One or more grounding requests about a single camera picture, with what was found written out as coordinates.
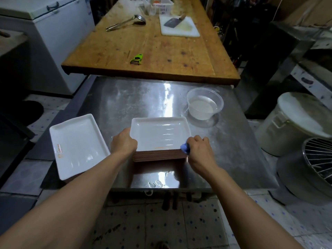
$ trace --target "white basket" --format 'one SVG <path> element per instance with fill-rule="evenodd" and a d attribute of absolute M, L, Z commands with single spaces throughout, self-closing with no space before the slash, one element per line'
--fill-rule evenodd
<path fill-rule="evenodd" d="M 144 7 L 149 16 L 169 15 L 174 3 L 171 0 L 160 0 L 160 3 L 151 4 L 151 0 L 143 0 Z"/>

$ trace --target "bucket handle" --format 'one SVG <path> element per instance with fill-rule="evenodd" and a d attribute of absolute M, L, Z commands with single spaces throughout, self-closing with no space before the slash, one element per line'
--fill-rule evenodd
<path fill-rule="evenodd" d="M 281 121 L 282 124 L 281 124 L 280 126 L 278 126 L 278 124 L 275 122 L 275 119 L 276 119 L 276 118 L 278 118 L 278 119 Z M 283 127 L 286 125 L 287 121 L 288 121 L 287 117 L 284 115 L 283 112 L 280 111 L 280 112 L 279 112 L 279 113 L 273 118 L 272 123 L 273 123 L 273 125 L 276 126 L 276 128 L 280 129 L 280 128 L 283 128 Z"/>

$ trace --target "knife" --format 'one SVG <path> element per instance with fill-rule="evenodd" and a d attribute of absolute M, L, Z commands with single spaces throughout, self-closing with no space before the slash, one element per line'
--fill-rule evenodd
<path fill-rule="evenodd" d="M 184 19 L 186 15 L 180 16 L 180 18 L 171 18 L 168 20 L 164 26 L 169 27 L 169 28 L 175 28 L 177 25 L 179 25 Z"/>

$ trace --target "plastic container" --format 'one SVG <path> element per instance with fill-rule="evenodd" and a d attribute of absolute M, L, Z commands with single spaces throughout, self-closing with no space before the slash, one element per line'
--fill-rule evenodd
<path fill-rule="evenodd" d="M 310 137 L 332 138 L 332 112 L 317 98 L 303 93 L 284 93 L 275 109 L 256 129 L 260 147 L 274 156 L 300 149 Z"/>
<path fill-rule="evenodd" d="M 171 0 L 153 0 L 160 3 L 152 3 L 152 0 L 143 0 L 144 8 L 149 16 L 169 15 L 174 3 Z"/>
<path fill-rule="evenodd" d="M 190 114 L 199 120 L 210 119 L 224 107 L 222 97 L 208 88 L 194 88 L 187 94 Z"/>

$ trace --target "wire rack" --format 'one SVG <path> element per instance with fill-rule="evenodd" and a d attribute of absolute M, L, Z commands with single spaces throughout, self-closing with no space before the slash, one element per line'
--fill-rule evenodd
<path fill-rule="evenodd" d="M 332 185 L 332 141 L 313 138 L 304 146 L 307 163 Z"/>

